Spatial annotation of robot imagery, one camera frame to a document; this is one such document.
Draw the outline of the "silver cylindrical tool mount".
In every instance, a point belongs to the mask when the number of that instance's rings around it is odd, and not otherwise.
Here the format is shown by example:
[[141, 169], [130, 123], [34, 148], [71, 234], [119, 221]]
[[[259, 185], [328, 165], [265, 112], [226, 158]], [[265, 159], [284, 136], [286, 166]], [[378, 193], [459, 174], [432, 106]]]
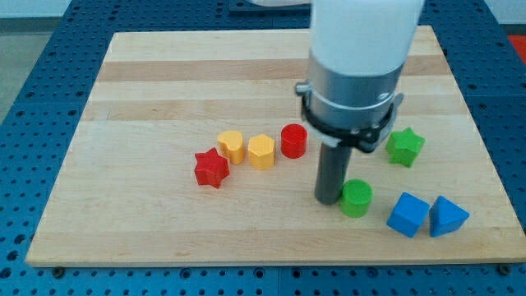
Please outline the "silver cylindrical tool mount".
[[390, 134], [404, 98], [395, 92], [403, 67], [381, 75], [347, 75], [310, 53], [307, 80], [295, 86], [303, 122], [331, 148], [373, 152]]

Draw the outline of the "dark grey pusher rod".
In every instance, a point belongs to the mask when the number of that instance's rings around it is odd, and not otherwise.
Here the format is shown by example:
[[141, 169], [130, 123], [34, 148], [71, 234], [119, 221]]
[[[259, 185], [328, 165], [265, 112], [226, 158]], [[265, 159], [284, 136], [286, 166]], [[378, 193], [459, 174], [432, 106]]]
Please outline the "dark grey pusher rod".
[[315, 185], [321, 204], [333, 205], [340, 199], [351, 153], [350, 146], [321, 145]]

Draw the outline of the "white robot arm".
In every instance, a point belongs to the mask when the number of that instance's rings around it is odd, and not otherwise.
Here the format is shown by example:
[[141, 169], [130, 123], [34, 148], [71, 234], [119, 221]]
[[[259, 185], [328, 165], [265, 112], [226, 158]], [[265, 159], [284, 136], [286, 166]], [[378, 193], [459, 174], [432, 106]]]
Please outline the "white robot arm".
[[321, 140], [315, 198], [335, 204], [352, 150], [373, 152], [390, 134], [399, 77], [423, 0], [311, 3], [307, 79], [295, 86], [302, 120]]

